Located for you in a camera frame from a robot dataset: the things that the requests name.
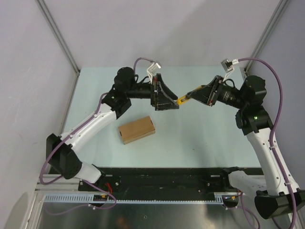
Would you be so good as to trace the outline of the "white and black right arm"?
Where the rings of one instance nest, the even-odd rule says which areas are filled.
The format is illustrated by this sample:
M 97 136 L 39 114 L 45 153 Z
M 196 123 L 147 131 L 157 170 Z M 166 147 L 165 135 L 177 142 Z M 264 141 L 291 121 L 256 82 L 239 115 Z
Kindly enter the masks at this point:
M 208 85 L 201 85 L 186 94 L 205 105 L 222 102 L 237 108 L 236 125 L 253 147 L 264 175 L 264 181 L 247 175 L 237 167 L 224 170 L 220 187 L 224 191 L 234 188 L 254 200 L 257 212 L 264 219 L 285 214 L 295 215 L 305 205 L 305 192 L 291 176 L 276 138 L 272 133 L 275 125 L 262 106 L 266 96 L 265 80 L 248 76 L 240 89 L 226 84 L 223 77 L 216 76 Z

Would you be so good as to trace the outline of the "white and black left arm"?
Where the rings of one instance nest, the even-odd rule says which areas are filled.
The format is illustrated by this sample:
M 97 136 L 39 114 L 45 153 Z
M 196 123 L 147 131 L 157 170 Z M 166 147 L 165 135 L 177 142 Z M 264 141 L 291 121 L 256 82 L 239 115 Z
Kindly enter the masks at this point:
M 93 164 L 82 162 L 77 152 L 98 132 L 119 119 L 132 105 L 132 99 L 149 99 L 156 111 L 178 109 L 177 95 L 164 83 L 161 74 L 137 81 L 130 67 L 120 68 L 109 92 L 102 94 L 97 108 L 84 121 L 66 133 L 46 139 L 46 161 L 64 179 L 86 180 L 99 191 L 105 186 L 104 173 Z

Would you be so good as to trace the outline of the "yellow utility knife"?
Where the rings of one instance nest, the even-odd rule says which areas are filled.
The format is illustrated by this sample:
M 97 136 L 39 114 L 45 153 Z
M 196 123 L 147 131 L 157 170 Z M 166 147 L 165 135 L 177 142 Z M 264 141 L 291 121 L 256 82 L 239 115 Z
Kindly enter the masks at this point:
M 201 89 L 202 87 L 203 87 L 203 86 L 201 85 L 201 86 L 195 88 L 194 90 L 188 92 L 186 95 L 184 95 L 184 96 L 178 98 L 178 99 L 176 100 L 177 104 L 178 104 L 178 105 L 182 105 L 182 104 L 188 102 L 188 101 L 191 99 L 191 94 L 195 93 L 196 91 L 198 91 L 198 90 Z

